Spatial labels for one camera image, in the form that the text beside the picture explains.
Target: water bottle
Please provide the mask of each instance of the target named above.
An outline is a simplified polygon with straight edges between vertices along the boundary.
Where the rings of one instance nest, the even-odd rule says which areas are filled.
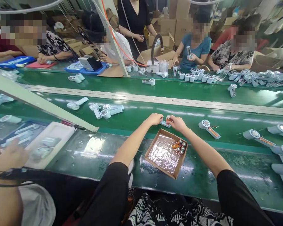
[[[230,72],[230,70],[232,69],[232,65],[233,63],[229,63],[228,65],[226,65],[223,69],[222,72],[220,73],[220,75],[218,76],[217,80],[218,81],[223,81],[224,78],[227,76],[227,74]]]

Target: blue shirt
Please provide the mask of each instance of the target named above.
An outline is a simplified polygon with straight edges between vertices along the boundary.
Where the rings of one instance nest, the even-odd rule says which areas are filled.
[[[191,61],[188,61],[187,59],[188,51],[186,47],[191,46],[192,34],[191,33],[186,34],[182,38],[181,42],[183,43],[184,49],[183,49],[182,61],[180,63],[180,68],[186,69],[186,70],[190,70],[191,68],[196,68],[197,67],[196,62],[195,61],[191,62]],[[195,54],[198,58],[200,58],[202,54],[208,54],[210,52],[211,42],[212,42],[211,38],[205,37],[202,43],[200,43],[200,45],[197,48],[192,49],[191,47],[191,52]]]

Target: floral shirt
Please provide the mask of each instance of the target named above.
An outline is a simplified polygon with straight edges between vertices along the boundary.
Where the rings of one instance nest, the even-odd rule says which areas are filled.
[[[56,55],[60,52],[71,52],[73,54],[71,58],[59,60],[60,62],[76,62],[79,58],[79,56],[64,42],[62,38],[51,31],[46,32],[46,44],[38,45],[38,51],[46,56]]]
[[[216,51],[211,55],[214,63],[222,69],[229,62],[233,65],[244,65],[252,64],[254,59],[254,51],[238,51],[230,60],[229,56],[231,53],[231,41],[226,41],[221,44]]]

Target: black sleeve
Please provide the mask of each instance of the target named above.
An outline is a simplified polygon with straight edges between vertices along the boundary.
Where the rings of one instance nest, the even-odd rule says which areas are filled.
[[[146,9],[146,26],[149,26],[151,24],[149,7],[147,5],[147,2],[146,1],[144,2],[145,2],[145,9]]]
[[[79,226],[121,225],[128,200],[128,183],[128,167],[125,164],[116,162],[109,165]]]
[[[212,55],[213,52],[215,52],[215,50],[210,49],[210,55]]]
[[[126,9],[125,3],[126,3],[126,1],[123,0],[124,9]],[[119,25],[128,29],[128,24],[127,24],[127,21],[126,21],[126,17],[125,17],[125,14],[124,14],[124,10],[123,10],[123,7],[122,7],[121,0],[117,0],[117,14],[119,15]]]
[[[235,172],[221,171],[217,176],[217,187],[221,210],[234,219],[234,226],[274,226]]]

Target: white shirt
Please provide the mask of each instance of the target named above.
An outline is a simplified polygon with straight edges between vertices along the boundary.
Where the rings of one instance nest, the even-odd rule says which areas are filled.
[[[129,56],[131,59],[133,59],[132,52],[131,52],[131,49],[130,49],[130,44],[129,44],[128,40],[125,38],[125,36],[123,36],[122,34],[117,33],[117,32],[113,32],[113,33],[114,33],[114,36],[115,36],[115,39],[116,39],[117,43],[118,43],[119,46],[122,48],[122,50],[127,54],[127,56]],[[129,59],[129,57],[127,57],[127,56],[123,53],[122,50],[119,48],[119,51],[120,51],[120,54],[121,54],[122,58],[123,58],[124,60],[131,60],[131,59]],[[110,43],[105,43],[104,45],[102,45],[102,46],[101,46],[101,51],[103,51],[104,53],[106,53],[107,56],[108,56],[110,59],[117,60],[116,54],[115,54],[115,52],[112,50]]]

